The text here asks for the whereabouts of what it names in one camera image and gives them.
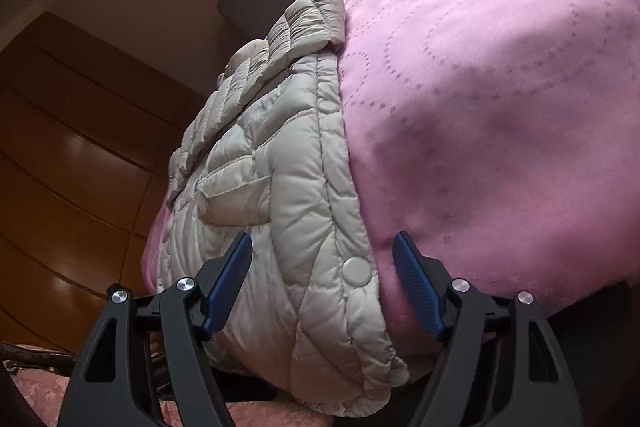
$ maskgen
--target silver bolt head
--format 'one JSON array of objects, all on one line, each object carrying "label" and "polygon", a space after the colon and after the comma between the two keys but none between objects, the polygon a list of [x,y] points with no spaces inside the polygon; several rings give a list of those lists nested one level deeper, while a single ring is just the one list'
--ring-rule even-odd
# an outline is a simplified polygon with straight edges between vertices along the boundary
[{"label": "silver bolt head", "polygon": [[451,286],[456,292],[460,293],[468,292],[469,288],[471,288],[469,281],[465,279],[453,279],[451,282]]},{"label": "silver bolt head", "polygon": [[518,301],[520,301],[522,304],[533,304],[534,300],[535,299],[533,298],[533,295],[529,292],[518,293]]},{"label": "silver bolt head", "polygon": [[189,291],[196,285],[196,282],[191,277],[183,277],[180,279],[176,286],[178,286],[178,290],[181,292]]},{"label": "silver bolt head", "polygon": [[120,304],[121,302],[126,301],[127,298],[129,298],[129,294],[124,290],[118,290],[116,292],[113,292],[113,294],[111,295],[111,301],[115,302],[116,304]]}]

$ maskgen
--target black clamp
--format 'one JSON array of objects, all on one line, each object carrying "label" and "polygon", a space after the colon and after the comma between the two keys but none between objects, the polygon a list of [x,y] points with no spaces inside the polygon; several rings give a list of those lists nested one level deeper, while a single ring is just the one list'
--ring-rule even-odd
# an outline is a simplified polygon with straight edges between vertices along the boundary
[{"label": "black clamp", "polygon": [[154,296],[113,285],[66,389],[58,427],[162,427],[150,379],[147,333],[162,331],[169,375],[185,427],[233,427],[202,342],[220,331],[252,259],[239,233],[224,257],[208,260]]},{"label": "black clamp", "polygon": [[[443,343],[410,427],[582,427],[564,356],[531,293],[495,298],[452,279],[406,232],[396,236],[393,257],[420,325]],[[251,258],[251,238],[240,233],[224,257],[161,294],[133,298],[112,286],[59,427],[164,426],[147,339],[160,330],[184,427],[233,427],[202,342],[224,327]]]},{"label": "black clamp", "polygon": [[569,368],[531,293],[496,298],[452,279],[406,232],[393,256],[421,327],[443,342],[410,427],[582,427]]}]

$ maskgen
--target puffer jacket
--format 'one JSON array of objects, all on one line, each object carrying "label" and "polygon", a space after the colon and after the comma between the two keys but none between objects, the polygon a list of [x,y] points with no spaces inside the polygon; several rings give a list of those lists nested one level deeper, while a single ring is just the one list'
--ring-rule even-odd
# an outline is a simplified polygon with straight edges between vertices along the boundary
[{"label": "puffer jacket", "polygon": [[245,230],[252,265],[211,360],[319,412],[364,416],[409,375],[351,179],[334,53],[344,22],[342,0],[297,0],[232,57],[171,158],[158,290]]}]

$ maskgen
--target pink bedsheet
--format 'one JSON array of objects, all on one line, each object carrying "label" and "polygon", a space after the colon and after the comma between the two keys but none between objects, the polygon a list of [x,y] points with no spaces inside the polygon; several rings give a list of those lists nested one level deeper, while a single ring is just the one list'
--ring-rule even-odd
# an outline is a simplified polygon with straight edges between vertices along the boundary
[{"label": "pink bedsheet", "polygon": [[555,312],[640,272],[640,0],[345,0],[351,172],[401,355],[394,235]]}]

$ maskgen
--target dotted pattern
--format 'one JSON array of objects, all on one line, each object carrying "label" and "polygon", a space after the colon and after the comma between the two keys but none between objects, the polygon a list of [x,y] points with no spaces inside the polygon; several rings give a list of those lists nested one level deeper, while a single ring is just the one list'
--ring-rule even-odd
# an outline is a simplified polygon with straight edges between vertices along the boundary
[{"label": "dotted pattern", "polygon": [[[401,353],[423,348],[411,345],[420,339],[419,327],[388,268],[389,244],[401,229],[410,230],[423,252],[446,257],[447,267],[494,295],[527,287],[555,309],[586,295],[562,292],[593,278],[545,286],[539,260],[558,252],[548,247],[548,227],[531,230],[561,216],[564,204],[573,219],[575,208],[586,214],[606,199],[603,191],[579,200],[592,194],[595,177],[612,176],[599,161],[611,160],[611,169],[624,174],[637,159],[633,150],[619,162],[612,155],[622,154],[640,125],[634,121],[640,118],[640,0],[344,1],[338,74],[351,173],[394,346]],[[620,142],[612,144],[617,130]],[[590,141],[596,135],[607,139]],[[593,162],[576,160],[584,152],[572,149],[576,143],[594,152]],[[534,165],[540,158],[543,168]],[[568,183],[564,171],[551,167],[564,160],[575,162]],[[536,199],[531,187],[508,179],[513,172],[548,184],[547,190]],[[631,176],[623,185],[640,194]],[[508,183],[509,197],[500,200]],[[580,183],[588,185],[576,188]],[[548,194],[553,197],[545,199]],[[512,221],[515,226],[507,226]],[[501,250],[505,236],[510,246],[521,245],[517,253],[540,257],[526,267],[496,263],[497,251],[517,257],[513,249]],[[563,277],[578,271],[569,268]]]},{"label": "dotted pattern", "polygon": [[[484,98],[498,102],[509,96],[519,97],[534,95],[539,92],[553,89],[559,84],[564,84],[572,79],[580,78],[586,71],[596,64],[598,55],[605,56],[610,47],[611,35],[620,28],[612,22],[612,6],[609,0],[592,0],[590,16],[599,14],[602,16],[601,39],[596,48],[596,54],[582,57],[575,61],[568,52],[580,41],[582,24],[581,8],[578,0],[552,0],[555,4],[561,4],[566,13],[566,24],[561,29],[561,34],[549,33],[549,44],[542,52],[529,54],[526,60],[507,61],[504,64],[479,64],[473,60],[465,60],[460,53],[451,53],[444,48],[439,39],[442,29],[447,28],[449,20],[456,13],[465,9],[465,6],[473,4],[475,0],[344,0],[347,7],[346,33],[348,45],[345,52],[339,57],[338,74],[341,78],[356,76],[359,80],[357,87],[353,88],[351,81],[343,83],[343,92],[346,94],[345,104],[354,107],[386,108],[389,114],[395,113],[397,103],[388,103],[388,92],[397,93],[414,92],[415,96],[448,96],[455,100],[478,101]],[[367,16],[358,16],[355,21],[349,16],[351,11],[361,12],[367,4],[375,6]],[[365,42],[367,52],[358,46],[358,41]],[[406,60],[407,51],[414,54],[410,60]],[[500,76],[505,80],[513,77],[517,79],[521,74],[539,73],[537,82],[530,82],[526,87],[513,83],[513,87],[486,92],[482,86],[473,89],[461,89],[459,86],[436,86],[428,88],[430,76],[442,77],[442,71],[450,70],[452,74],[464,74],[472,83],[474,78]],[[375,72],[380,79],[381,73],[388,82],[388,89],[370,90],[364,89],[370,80],[371,73]]]}]

